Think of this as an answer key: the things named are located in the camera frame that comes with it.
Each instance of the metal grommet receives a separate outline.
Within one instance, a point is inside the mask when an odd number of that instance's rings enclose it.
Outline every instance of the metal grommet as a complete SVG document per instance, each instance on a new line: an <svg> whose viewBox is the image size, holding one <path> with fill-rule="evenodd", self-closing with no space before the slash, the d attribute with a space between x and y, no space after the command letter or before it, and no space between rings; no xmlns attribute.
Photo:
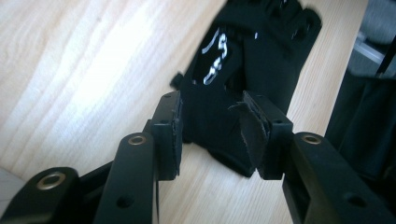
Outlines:
<svg viewBox="0 0 396 224"><path fill-rule="evenodd" d="M311 134L306 134L302 138L306 143L309 143L312 145L319 145L321 143L321 140L319 138L317 138L316 136L311 135Z"/></svg>
<svg viewBox="0 0 396 224"><path fill-rule="evenodd" d="M46 175L42 179L40 179L40 181L38 181L38 183L37 183L37 188L41 189L41 190L54 189L54 188L60 186L64 182L65 179L66 179L65 174L62 174L60 172L54 172L54 173Z"/></svg>
<svg viewBox="0 0 396 224"><path fill-rule="evenodd" d="M138 146L138 145L142 145L146 141L147 141L147 139L145 136L138 135L138 136L134 136L134 137L130 138L128 140L128 143L133 146Z"/></svg>

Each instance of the glove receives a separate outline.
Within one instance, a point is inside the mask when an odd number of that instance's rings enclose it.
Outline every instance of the glove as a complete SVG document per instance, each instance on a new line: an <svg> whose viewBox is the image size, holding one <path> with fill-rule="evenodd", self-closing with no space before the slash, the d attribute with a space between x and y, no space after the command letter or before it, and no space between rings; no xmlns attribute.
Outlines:
<svg viewBox="0 0 396 224"><path fill-rule="evenodd" d="M230 1L214 19L184 77L183 139L250 177L255 168L229 107L242 91L265 95L286 114L321 22L296 0Z"/></svg>

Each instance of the screw hole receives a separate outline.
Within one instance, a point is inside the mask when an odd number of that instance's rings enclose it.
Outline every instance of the screw hole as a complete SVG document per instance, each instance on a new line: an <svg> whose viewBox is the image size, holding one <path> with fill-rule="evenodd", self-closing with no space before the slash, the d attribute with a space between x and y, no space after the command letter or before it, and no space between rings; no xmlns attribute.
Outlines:
<svg viewBox="0 0 396 224"><path fill-rule="evenodd" d="M37 183L37 188L41 190L54 189L60 186L64 180L66 179L66 175L60 172L54 172L49 175L44 176Z"/></svg>
<svg viewBox="0 0 396 224"><path fill-rule="evenodd" d="M142 145L146 142L145 136L134 136L128 140L128 143L134 146Z"/></svg>
<svg viewBox="0 0 396 224"><path fill-rule="evenodd" d="M117 200L117 206L119 208L127 208L130 207L134 203L134 197L131 195L124 195L119 197Z"/></svg>
<svg viewBox="0 0 396 224"><path fill-rule="evenodd" d="M321 140L319 138L315 137L314 135L310 135L310 134L304 135L303 140L306 143L309 143L312 145L319 145L321 143Z"/></svg>
<svg viewBox="0 0 396 224"><path fill-rule="evenodd" d="M354 206L357 206L357 207L362 207L363 208L363 207L367 206L366 201L364 201L362 197L360 197L360 196L358 196L358 195L356 195L354 193L347 193L345 195L345 199L346 199L346 201L348 203L350 203L350 204L352 204Z"/></svg>

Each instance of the wood grain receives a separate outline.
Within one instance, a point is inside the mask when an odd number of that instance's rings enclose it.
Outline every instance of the wood grain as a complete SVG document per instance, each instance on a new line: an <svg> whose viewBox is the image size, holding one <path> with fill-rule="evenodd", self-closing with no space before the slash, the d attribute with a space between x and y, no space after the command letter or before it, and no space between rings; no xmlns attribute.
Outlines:
<svg viewBox="0 0 396 224"><path fill-rule="evenodd" d="M81 175L140 132L184 72L222 1L0 2L0 166L27 180ZM288 116L324 134L367 0L304 0L323 28ZM290 223L280 181L230 171L196 145L160 185L162 223Z"/></svg>

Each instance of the black cloth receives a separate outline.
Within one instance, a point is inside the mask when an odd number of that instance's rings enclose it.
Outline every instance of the black cloth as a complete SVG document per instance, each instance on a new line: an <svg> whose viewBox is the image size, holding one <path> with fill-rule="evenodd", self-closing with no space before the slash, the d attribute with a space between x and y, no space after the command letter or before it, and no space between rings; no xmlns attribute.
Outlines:
<svg viewBox="0 0 396 224"><path fill-rule="evenodd" d="M396 166L396 80L346 73L325 137L361 176L385 178Z"/></svg>
<svg viewBox="0 0 396 224"><path fill-rule="evenodd" d="M296 0L230 1L219 12L185 76L183 138L241 175L251 176L238 122L229 107L242 91L266 95L285 114L321 22Z"/></svg>

